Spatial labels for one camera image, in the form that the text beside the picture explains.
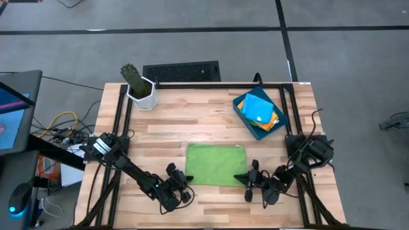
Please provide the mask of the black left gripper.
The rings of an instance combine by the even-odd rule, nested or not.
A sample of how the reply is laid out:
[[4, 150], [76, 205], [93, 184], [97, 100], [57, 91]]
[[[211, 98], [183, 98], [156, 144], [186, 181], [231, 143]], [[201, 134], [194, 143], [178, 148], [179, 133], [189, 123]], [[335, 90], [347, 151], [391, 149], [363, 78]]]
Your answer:
[[187, 203], [191, 195], [189, 192], [184, 192], [188, 187], [188, 184], [194, 179], [193, 176], [186, 176], [183, 171], [176, 168], [174, 163], [170, 163], [166, 168], [167, 175], [169, 176], [166, 179], [167, 184], [171, 190], [177, 190], [181, 194], [181, 201]]

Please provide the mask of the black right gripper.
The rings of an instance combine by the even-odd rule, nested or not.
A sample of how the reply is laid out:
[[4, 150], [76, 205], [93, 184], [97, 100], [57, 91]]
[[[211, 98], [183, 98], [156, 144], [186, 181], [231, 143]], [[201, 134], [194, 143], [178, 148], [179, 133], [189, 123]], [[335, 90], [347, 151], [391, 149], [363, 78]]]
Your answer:
[[240, 179], [240, 182], [246, 186], [245, 201], [248, 203], [252, 202], [252, 190], [254, 188], [261, 188], [263, 182], [262, 172], [259, 171], [259, 162], [253, 160], [251, 166], [252, 168], [247, 173], [234, 175], [234, 178]]

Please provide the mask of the green microfiber towel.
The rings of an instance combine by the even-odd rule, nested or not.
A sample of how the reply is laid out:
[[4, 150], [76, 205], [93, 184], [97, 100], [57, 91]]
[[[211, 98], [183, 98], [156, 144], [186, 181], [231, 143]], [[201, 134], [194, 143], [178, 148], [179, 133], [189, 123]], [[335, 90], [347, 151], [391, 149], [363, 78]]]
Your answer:
[[247, 172], [246, 150], [243, 146], [219, 146], [190, 143], [187, 146], [185, 174], [194, 185], [241, 187], [234, 178]]

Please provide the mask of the orange microfiber towel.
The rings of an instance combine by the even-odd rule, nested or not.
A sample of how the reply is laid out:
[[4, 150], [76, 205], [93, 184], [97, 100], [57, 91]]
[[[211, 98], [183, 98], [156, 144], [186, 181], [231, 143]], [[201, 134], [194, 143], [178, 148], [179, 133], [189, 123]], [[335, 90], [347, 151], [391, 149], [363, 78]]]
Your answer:
[[270, 131], [274, 126], [275, 126], [275, 124], [276, 123], [278, 123], [279, 122], [279, 117], [278, 117], [278, 115], [275, 113], [275, 112], [273, 112], [272, 113], [272, 117], [271, 117], [271, 119], [270, 119], [270, 121], [269, 121], [269, 123], [268, 124], [261, 124], [261, 123], [258, 123], [258, 122], [255, 122], [255, 121], [253, 121], [253, 120], [250, 120], [250, 119], [248, 119], [247, 120], [251, 125], [253, 125], [253, 126], [255, 126], [255, 127], [259, 127], [259, 128], [261, 128], [261, 129], [263, 129], [264, 131]]

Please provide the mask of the teal plastic bin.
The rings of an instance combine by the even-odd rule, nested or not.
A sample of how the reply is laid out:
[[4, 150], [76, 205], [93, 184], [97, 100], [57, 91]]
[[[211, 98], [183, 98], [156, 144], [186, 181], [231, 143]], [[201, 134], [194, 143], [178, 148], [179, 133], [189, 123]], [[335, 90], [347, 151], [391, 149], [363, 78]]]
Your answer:
[[[245, 100], [245, 97], [247, 96], [247, 94], [251, 94], [254, 96], [257, 96], [263, 100], [266, 100], [267, 102], [270, 102], [274, 105], [274, 112], [276, 113], [276, 115], [278, 115], [278, 124], [275, 124], [269, 131], [265, 131], [262, 128], [258, 127], [258, 126], [253, 126], [249, 123], [249, 120], [246, 119], [244, 117], [244, 115], [240, 112], [238, 105], [240, 104], [240, 102]], [[252, 90], [236, 97], [233, 100], [233, 110], [237, 113], [238, 117], [242, 120], [242, 122], [244, 123], [244, 125], [249, 129], [249, 132], [254, 136], [254, 138], [258, 141], [262, 140], [263, 138], [265, 138], [266, 136], [268, 136], [269, 134], [274, 133], [275, 131], [277, 131], [278, 129], [280, 129], [281, 127], [284, 126], [288, 126], [289, 125], [289, 121], [288, 118], [283, 114], [283, 112], [276, 106], [276, 104], [274, 104], [274, 102], [270, 99], [270, 97], [266, 94], [266, 91], [260, 87], [257, 86], [255, 88], [253, 88]]]

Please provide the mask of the light blue microfiber towel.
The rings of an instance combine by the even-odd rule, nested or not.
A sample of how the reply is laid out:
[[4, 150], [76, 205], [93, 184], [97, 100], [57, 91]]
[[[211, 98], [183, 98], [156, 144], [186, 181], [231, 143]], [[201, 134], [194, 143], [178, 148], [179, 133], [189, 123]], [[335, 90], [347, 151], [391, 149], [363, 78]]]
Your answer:
[[274, 105], [258, 96], [246, 94], [240, 110], [245, 118], [260, 124], [267, 124], [271, 120]]

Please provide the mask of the white hexagonal plant pot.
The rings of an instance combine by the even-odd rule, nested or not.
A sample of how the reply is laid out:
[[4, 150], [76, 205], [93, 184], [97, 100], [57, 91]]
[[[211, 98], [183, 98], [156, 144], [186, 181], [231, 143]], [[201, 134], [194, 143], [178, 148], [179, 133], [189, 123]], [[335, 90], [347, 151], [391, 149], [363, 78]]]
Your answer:
[[156, 92], [155, 83], [145, 77], [141, 77], [141, 79], [151, 86], [150, 94], [142, 99], [137, 99], [132, 96], [132, 87], [128, 86], [127, 96], [129, 97], [129, 99], [131, 99], [131, 101], [133, 101], [138, 110], [151, 111], [158, 103], [158, 96]]

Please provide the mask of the green cactus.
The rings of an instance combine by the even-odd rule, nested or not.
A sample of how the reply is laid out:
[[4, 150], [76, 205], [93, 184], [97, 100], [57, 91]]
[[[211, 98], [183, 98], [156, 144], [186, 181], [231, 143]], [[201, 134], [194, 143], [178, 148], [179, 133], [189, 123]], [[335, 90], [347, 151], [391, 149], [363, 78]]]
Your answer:
[[151, 84], [144, 80], [137, 68], [130, 64], [121, 67], [121, 75], [131, 87], [131, 95], [136, 99], [142, 99], [151, 94]]

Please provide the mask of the white paper sheet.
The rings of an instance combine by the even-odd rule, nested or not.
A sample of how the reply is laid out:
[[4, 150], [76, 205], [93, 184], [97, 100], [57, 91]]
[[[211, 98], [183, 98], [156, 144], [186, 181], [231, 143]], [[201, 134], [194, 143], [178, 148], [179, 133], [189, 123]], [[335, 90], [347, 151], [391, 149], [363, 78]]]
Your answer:
[[[68, 151], [74, 155], [84, 158], [84, 151], [79, 147], [81, 144], [75, 144], [68, 147]], [[82, 181], [84, 171], [75, 169], [65, 164], [61, 164], [61, 185], [67, 187]]]

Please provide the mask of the black metal beam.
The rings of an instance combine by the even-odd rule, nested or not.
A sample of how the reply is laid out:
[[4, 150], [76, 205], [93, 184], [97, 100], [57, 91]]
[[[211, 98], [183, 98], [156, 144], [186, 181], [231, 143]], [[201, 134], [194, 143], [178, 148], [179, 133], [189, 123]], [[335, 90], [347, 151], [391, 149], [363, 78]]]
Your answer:
[[29, 135], [26, 149], [28, 151], [38, 151], [41, 156], [50, 158], [75, 169], [81, 171], [85, 170], [83, 158], [34, 135]]

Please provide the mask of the orange cardboard box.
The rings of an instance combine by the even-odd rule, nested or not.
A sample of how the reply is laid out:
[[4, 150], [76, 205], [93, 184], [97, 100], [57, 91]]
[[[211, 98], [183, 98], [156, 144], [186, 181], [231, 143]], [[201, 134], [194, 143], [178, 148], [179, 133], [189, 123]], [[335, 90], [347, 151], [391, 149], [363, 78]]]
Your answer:
[[60, 163], [40, 155], [38, 157], [36, 175], [41, 178], [59, 180], [61, 177]]

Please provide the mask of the black computer mouse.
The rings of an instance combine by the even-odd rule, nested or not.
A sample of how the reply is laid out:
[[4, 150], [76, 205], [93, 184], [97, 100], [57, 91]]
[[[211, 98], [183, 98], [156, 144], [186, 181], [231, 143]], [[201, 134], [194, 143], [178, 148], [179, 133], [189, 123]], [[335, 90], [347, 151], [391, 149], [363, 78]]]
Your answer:
[[31, 197], [31, 191], [30, 183], [21, 183], [15, 187], [8, 201], [9, 212], [12, 215], [18, 215], [24, 211]]

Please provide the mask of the monitor with blue screen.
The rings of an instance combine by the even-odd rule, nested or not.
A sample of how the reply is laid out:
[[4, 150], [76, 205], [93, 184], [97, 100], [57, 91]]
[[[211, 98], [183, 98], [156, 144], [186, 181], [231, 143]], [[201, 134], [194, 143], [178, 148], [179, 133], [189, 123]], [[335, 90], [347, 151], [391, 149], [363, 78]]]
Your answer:
[[24, 111], [35, 106], [29, 96], [0, 82], [0, 151], [13, 148]]

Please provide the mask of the grey desk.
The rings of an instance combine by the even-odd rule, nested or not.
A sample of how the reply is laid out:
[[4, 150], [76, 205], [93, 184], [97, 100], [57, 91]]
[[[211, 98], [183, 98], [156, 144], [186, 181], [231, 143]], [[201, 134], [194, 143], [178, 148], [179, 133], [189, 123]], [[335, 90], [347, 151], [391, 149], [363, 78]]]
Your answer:
[[[0, 75], [0, 82], [15, 91], [29, 95], [36, 101], [40, 88], [42, 71], [9, 73]], [[27, 230], [31, 220], [32, 204], [13, 215], [9, 211], [8, 201], [14, 189], [35, 176], [39, 152], [27, 151], [30, 129], [35, 108], [25, 109], [19, 122], [19, 130], [12, 149], [0, 149], [0, 230]]]

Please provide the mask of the black aluminium table frame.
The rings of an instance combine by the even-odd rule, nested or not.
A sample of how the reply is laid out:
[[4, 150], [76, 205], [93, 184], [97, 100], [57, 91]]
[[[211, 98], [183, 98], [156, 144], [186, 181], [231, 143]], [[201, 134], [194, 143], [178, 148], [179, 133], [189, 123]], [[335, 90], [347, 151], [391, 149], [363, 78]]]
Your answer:
[[[284, 138], [288, 134], [322, 132], [312, 86], [308, 82], [263, 85], [268, 97], [289, 119], [284, 126], [258, 141], [233, 109], [233, 100], [255, 87], [249, 82], [162, 83], [158, 104], [148, 112], [139, 111], [127, 98], [120, 98], [122, 85], [108, 83], [102, 95], [95, 131], [113, 127], [132, 131], [129, 157], [141, 169], [166, 177], [170, 163], [185, 167], [187, 146], [192, 142], [242, 146], [247, 161], [258, 160], [272, 172], [288, 160]], [[116, 229], [144, 228], [259, 228], [301, 227], [306, 222], [324, 223], [308, 197], [298, 198], [293, 185], [277, 204], [264, 208], [259, 190], [253, 200], [244, 199], [244, 188], [194, 186], [194, 201], [186, 208], [161, 215], [159, 204], [146, 197], [129, 176], [123, 175], [112, 197], [95, 222]]]

